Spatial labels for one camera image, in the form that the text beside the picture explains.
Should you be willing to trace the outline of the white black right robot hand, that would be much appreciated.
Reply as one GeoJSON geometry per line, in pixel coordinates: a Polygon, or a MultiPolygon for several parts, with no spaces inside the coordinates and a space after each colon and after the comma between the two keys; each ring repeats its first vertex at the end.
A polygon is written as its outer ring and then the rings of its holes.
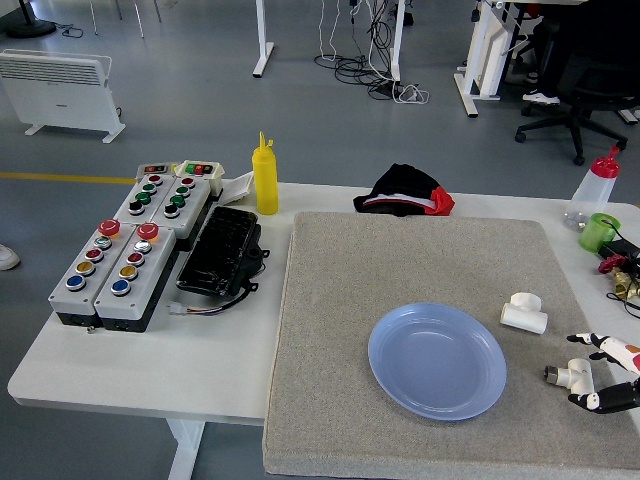
{"type": "Polygon", "coordinates": [[[617,413],[639,406],[639,348],[626,341],[609,335],[580,333],[568,335],[573,343],[593,345],[598,351],[592,353],[592,360],[606,359],[636,376],[633,382],[620,383],[589,394],[570,394],[568,400],[597,414],[617,413]]]}

